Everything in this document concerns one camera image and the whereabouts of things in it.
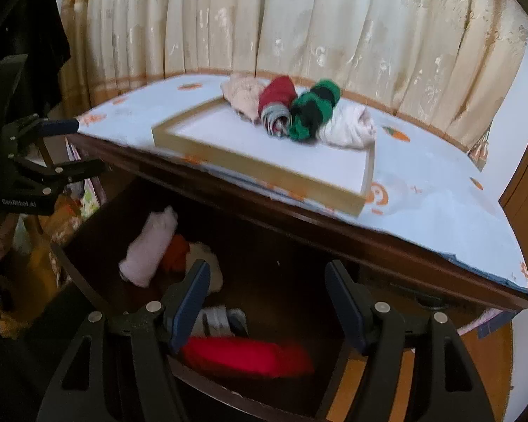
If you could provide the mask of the person's left hand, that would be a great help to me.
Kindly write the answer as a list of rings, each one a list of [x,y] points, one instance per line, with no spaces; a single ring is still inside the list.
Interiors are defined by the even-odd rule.
[[[0,215],[0,260],[2,260],[12,248],[19,215],[9,213]]]

